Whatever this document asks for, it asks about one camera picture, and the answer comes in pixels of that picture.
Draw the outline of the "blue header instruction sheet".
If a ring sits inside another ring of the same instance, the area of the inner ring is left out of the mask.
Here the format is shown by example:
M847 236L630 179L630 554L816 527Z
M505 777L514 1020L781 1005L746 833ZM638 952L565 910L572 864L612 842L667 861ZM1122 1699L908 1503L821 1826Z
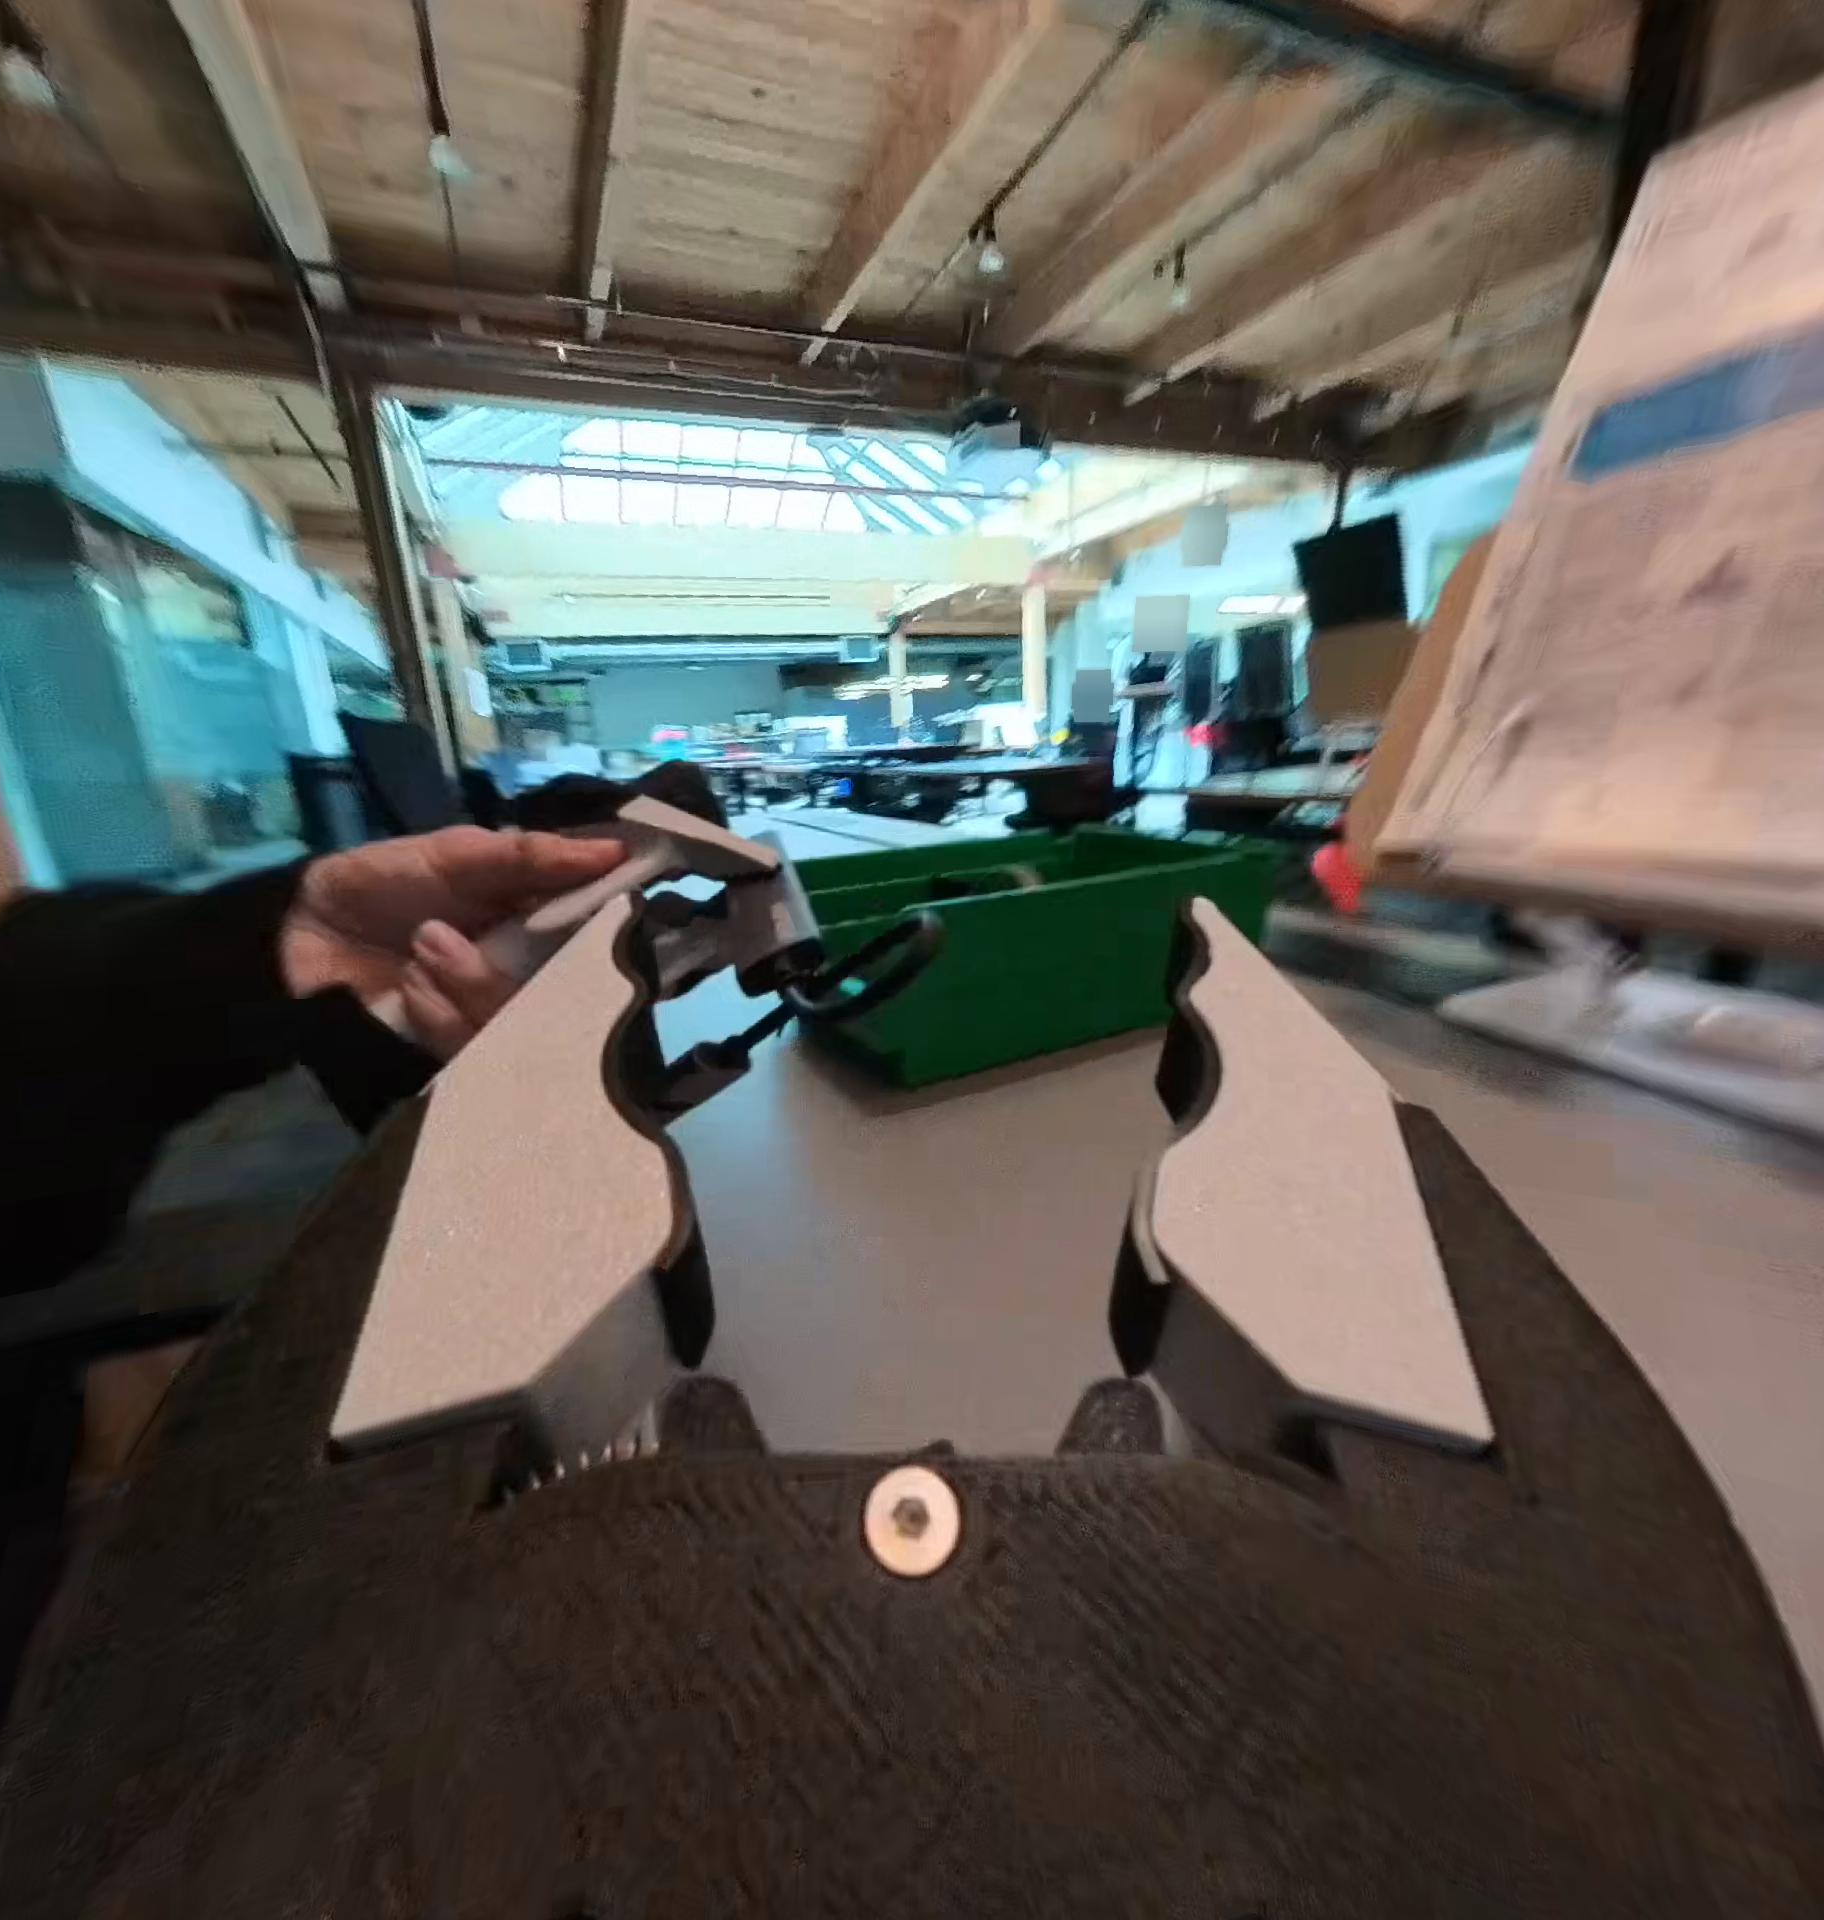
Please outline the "blue header instruction sheet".
M1824 317L1599 381L1548 453L1406 833L1824 899Z

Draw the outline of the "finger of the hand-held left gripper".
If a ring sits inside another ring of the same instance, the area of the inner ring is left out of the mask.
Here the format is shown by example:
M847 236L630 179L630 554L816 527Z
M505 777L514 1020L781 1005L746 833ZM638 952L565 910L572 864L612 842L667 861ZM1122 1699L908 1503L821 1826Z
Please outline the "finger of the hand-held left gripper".
M659 879L697 877L714 882L749 882L779 877L784 852L768 841L747 841L683 807L635 798L612 816L612 837L633 864L640 886Z
M529 982L610 903L643 894L664 869L615 869L565 895L547 901L522 920L508 920L479 935L479 953L514 983Z

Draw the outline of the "person's left hand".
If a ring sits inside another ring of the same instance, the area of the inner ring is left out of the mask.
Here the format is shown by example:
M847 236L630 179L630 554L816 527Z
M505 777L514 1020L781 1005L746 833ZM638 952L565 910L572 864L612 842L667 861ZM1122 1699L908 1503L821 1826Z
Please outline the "person's left hand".
M447 1061L516 995L477 948L505 921L603 881L625 851L610 837L449 827L311 861L278 935L287 991L344 991Z

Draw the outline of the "green plastic bin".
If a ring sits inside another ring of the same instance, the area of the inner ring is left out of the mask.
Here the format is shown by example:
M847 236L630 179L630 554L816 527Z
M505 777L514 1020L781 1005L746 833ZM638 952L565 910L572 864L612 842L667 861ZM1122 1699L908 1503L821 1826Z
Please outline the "green plastic bin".
M1120 825L808 858L804 894L833 956L919 910L943 940L899 996L814 1042L896 1091L1023 1065L1166 1020L1179 909L1210 901L1262 938L1284 851Z

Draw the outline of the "grey USB hub with cable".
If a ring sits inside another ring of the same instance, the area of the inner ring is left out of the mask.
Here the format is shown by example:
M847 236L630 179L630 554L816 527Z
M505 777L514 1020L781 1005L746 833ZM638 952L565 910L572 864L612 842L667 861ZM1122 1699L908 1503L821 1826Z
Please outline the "grey USB hub with cable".
M675 1120L730 1089L749 1069L755 1050L787 1024L840 1026L897 999L944 940L943 920L921 909L833 956L791 869L727 881L710 901L649 899L644 927L659 1004L718 972L733 972L744 996L772 1000L742 1031L694 1043L649 1069L643 1100L657 1120Z

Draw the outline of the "grey desk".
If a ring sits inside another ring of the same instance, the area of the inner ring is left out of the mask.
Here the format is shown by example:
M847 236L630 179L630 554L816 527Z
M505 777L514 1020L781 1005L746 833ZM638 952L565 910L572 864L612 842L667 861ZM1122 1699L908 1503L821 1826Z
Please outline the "grey desk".
M1824 1732L1824 1150L1435 1020L1421 992L1451 985L1461 940L1357 942L1278 909L1265 948L1451 1127L1668 1401ZM708 1360L764 1439L1044 1454L1114 1370L1116 1245L1163 1135L1158 1053L1133 1032L899 1092L781 1039L682 1120L718 1302Z

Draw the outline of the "black hanging monitor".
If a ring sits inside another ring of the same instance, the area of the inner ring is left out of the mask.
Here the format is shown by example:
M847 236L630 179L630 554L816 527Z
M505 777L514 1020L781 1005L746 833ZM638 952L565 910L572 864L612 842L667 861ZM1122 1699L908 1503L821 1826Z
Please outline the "black hanging monitor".
M1406 619L1406 551L1397 514L1297 540L1303 611L1316 633Z

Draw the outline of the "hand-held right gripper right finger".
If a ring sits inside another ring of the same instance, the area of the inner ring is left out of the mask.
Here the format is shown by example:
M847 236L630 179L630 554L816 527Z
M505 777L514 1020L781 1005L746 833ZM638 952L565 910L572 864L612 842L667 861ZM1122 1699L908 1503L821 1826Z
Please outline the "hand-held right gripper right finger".
M1330 1427L1490 1454L1496 1427L1381 1077L1210 901L1179 907L1166 1140L1120 1233L1112 1344L1206 1454Z

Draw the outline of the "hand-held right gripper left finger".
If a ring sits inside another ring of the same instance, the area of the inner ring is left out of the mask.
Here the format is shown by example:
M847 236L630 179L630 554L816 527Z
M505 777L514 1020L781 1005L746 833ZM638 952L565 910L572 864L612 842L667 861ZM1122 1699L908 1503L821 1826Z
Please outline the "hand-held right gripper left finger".
M424 1098L327 1427L338 1458L509 1427L544 1472L615 1458L708 1356L687 1170L633 1091L657 1026L638 899L604 905Z

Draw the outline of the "ceiling projector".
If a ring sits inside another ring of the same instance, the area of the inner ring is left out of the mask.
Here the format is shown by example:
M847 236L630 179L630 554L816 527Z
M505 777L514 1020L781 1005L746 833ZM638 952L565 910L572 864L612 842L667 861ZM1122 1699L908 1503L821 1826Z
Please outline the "ceiling projector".
M1026 489L1041 473L1050 453L1050 436L1023 412L1019 402L977 394L955 410L948 427L948 486L980 495Z

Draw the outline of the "person's left forearm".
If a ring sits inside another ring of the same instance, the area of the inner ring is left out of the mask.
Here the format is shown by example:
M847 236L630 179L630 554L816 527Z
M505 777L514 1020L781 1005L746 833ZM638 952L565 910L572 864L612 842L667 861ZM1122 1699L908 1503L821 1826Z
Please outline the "person's left forearm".
M302 1069L364 1134L430 1081L344 991L287 991L281 923L315 860L0 910L0 1299L97 1261L168 1135L226 1096Z

